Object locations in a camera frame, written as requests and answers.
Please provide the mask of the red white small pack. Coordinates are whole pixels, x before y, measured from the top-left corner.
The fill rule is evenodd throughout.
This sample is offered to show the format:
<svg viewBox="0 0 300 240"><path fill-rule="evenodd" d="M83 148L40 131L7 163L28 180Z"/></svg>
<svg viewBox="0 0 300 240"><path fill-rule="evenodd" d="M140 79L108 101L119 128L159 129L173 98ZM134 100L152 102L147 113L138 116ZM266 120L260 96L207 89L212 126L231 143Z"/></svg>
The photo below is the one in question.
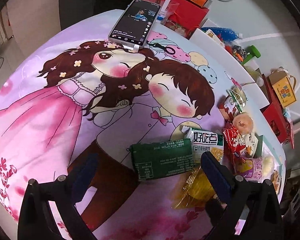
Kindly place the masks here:
<svg viewBox="0 0 300 240"><path fill-rule="evenodd" d="M235 96L227 96L219 105L218 109L227 121L233 121L234 117L241 114L243 111L238 99Z"/></svg>

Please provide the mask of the green edged cookie pack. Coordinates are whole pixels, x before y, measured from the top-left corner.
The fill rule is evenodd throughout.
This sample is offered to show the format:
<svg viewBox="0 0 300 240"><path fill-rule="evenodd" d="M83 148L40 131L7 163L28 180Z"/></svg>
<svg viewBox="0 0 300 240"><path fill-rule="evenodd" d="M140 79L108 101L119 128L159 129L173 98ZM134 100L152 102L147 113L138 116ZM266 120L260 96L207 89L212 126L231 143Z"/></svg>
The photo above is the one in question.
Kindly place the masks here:
<svg viewBox="0 0 300 240"><path fill-rule="evenodd" d="M227 90L228 95L232 98L238 112L241 114L244 112L244 107L247 103L247 97L241 87L235 86L232 89Z"/></svg>

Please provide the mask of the clear pack yellow cake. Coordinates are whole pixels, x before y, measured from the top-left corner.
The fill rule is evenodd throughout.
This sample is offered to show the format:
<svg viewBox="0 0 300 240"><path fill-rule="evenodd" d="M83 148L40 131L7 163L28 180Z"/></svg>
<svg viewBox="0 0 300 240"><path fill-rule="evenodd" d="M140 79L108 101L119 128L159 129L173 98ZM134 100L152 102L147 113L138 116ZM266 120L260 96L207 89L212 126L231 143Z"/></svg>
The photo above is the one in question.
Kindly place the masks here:
<svg viewBox="0 0 300 240"><path fill-rule="evenodd" d="M262 157L262 178L270 178L271 174L274 171L274 157L272 155L265 155Z"/></svg>

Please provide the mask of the cartoon printed tablecloth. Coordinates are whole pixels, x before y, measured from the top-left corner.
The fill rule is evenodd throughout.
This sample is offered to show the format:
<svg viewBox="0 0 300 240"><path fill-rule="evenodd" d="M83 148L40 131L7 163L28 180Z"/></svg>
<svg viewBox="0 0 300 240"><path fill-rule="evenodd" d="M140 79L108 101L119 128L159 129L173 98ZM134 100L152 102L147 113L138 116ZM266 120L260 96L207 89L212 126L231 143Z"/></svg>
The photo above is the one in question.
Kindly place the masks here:
<svg viewBox="0 0 300 240"><path fill-rule="evenodd" d="M78 204L99 239L198 239L205 213L172 208L181 176L138 184L131 144L177 139L185 124L217 130L230 76L197 45L156 24L131 53L107 35L109 11L65 29L0 91L0 202L19 221L28 181L68 174L85 150L100 154L96 183Z"/></svg>

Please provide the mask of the yellow snack pack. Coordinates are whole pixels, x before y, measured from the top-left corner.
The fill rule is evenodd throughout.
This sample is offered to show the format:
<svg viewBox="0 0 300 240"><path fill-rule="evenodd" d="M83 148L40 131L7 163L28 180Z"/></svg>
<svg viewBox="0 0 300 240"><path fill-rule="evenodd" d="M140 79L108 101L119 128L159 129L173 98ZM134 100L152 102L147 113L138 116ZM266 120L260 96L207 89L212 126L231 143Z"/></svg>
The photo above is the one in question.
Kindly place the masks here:
<svg viewBox="0 0 300 240"><path fill-rule="evenodd" d="M189 173L189 176L179 184L172 197L172 208L204 208L207 202L216 194L206 174L199 165Z"/></svg>

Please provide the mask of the yellow handled gift box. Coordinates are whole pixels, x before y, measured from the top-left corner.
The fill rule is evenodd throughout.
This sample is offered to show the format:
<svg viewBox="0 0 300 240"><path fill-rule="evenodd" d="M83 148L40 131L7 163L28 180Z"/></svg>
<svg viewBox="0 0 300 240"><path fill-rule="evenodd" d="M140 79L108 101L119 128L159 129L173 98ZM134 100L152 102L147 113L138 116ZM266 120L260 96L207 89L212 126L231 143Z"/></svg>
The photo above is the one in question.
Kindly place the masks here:
<svg viewBox="0 0 300 240"><path fill-rule="evenodd" d="M286 108L297 101L295 87L297 80L283 67L272 70L268 76L271 86L282 106Z"/></svg>

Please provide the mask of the tan barcode bread pack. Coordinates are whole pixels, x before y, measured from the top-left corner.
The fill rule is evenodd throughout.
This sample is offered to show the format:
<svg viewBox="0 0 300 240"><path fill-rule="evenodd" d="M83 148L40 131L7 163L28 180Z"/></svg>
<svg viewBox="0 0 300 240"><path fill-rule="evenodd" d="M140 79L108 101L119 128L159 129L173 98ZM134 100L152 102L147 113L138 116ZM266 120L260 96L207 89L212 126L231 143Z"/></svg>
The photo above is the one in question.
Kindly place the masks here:
<svg viewBox="0 0 300 240"><path fill-rule="evenodd" d="M279 192L280 192L281 178L282 178L282 176L279 174L279 172L277 170L274 170L270 176L270 180L274 186L274 189L275 189L275 192L277 195L279 195Z"/></svg>

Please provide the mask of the dark red gift box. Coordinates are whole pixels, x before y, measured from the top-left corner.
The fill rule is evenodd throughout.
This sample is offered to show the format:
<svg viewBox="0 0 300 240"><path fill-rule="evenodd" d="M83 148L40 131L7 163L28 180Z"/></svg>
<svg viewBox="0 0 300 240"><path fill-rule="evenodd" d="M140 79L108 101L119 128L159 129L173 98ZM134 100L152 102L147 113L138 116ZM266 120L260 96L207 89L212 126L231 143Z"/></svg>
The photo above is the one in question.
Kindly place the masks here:
<svg viewBox="0 0 300 240"><path fill-rule="evenodd" d="M267 92L269 105L263 107L261 112L272 131L276 135L278 141L282 144L290 143L294 148L294 134L292 133L292 124L283 116L283 108L270 84L270 81L264 74L262 74L264 86Z"/></svg>

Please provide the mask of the clear plastic box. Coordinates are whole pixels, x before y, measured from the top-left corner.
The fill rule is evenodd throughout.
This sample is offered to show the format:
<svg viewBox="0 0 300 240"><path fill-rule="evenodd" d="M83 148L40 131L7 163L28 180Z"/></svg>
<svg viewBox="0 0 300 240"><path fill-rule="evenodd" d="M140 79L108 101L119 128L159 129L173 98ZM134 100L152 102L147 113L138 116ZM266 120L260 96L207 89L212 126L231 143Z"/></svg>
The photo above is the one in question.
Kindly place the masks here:
<svg viewBox="0 0 300 240"><path fill-rule="evenodd" d="M168 18L173 15L177 8L179 7L179 3L174 0L147 0L149 2L158 4L161 6L161 9L157 15L156 22L162 25L168 21Z"/></svg>

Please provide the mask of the white green biscuit pack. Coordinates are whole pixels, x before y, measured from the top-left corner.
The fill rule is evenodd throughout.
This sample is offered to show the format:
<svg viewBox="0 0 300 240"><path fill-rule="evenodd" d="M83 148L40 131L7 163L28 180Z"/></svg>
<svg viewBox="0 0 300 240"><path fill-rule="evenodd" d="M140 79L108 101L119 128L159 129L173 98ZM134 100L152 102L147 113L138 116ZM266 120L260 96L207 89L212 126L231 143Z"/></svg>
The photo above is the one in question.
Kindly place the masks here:
<svg viewBox="0 0 300 240"><path fill-rule="evenodd" d="M221 134L211 131L183 126L181 131L185 134L186 139L190 139L192 147L193 161L199 164L204 152L211 152L219 161L222 161L224 154L224 137Z"/></svg>

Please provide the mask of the pink snack pack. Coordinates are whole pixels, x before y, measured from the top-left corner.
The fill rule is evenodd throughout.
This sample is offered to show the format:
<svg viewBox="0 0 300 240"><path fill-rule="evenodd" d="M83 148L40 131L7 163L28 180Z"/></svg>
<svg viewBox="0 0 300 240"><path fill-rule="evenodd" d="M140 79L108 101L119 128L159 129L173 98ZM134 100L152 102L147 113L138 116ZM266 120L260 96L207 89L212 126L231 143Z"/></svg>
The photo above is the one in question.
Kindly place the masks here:
<svg viewBox="0 0 300 240"><path fill-rule="evenodd" d="M235 172L247 181L260 183L262 180L262 158L239 158L235 163Z"/></svg>

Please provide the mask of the white orange snack pack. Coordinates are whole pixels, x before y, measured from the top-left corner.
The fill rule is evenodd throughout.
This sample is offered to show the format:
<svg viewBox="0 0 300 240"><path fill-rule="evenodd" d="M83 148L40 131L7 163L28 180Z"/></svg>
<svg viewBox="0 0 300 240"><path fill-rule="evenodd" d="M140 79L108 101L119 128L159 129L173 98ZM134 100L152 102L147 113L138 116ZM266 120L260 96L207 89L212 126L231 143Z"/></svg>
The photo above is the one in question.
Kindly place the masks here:
<svg viewBox="0 0 300 240"><path fill-rule="evenodd" d="M244 153L249 158L253 158L258 145L258 137L254 132L243 135L243 139L245 142Z"/></svg>

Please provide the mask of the blue bead bottle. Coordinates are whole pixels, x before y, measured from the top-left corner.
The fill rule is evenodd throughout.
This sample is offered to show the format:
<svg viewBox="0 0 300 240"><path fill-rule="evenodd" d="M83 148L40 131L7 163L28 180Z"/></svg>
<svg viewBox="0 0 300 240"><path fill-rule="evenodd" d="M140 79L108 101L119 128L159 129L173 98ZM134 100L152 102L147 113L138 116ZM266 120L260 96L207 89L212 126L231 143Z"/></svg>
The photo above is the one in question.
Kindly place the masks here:
<svg viewBox="0 0 300 240"><path fill-rule="evenodd" d="M201 30L206 32L211 30L214 34L216 34L220 40L225 42L232 42L234 40L242 40L243 34L237 33L230 28L221 28L221 27L201 27Z"/></svg>

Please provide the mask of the smartphone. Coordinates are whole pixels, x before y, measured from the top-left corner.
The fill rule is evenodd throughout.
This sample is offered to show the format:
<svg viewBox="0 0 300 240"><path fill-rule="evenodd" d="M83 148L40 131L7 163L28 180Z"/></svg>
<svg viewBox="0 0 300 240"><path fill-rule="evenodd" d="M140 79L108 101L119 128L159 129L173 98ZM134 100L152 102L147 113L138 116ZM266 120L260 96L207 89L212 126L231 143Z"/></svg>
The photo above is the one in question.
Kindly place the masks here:
<svg viewBox="0 0 300 240"><path fill-rule="evenodd" d="M161 6L146 0L133 0L117 20L108 40L137 52L146 44Z"/></svg>

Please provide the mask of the white card game box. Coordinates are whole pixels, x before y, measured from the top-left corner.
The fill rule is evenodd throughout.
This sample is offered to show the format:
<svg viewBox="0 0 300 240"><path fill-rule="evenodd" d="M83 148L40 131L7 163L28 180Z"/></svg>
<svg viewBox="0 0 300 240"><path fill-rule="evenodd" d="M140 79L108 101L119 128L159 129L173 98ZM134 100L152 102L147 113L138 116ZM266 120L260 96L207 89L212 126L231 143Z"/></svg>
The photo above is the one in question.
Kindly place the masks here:
<svg viewBox="0 0 300 240"><path fill-rule="evenodd" d="M219 37L211 30L208 29L205 34L212 38L217 44L219 44L222 48L225 48L225 44L219 39Z"/></svg>

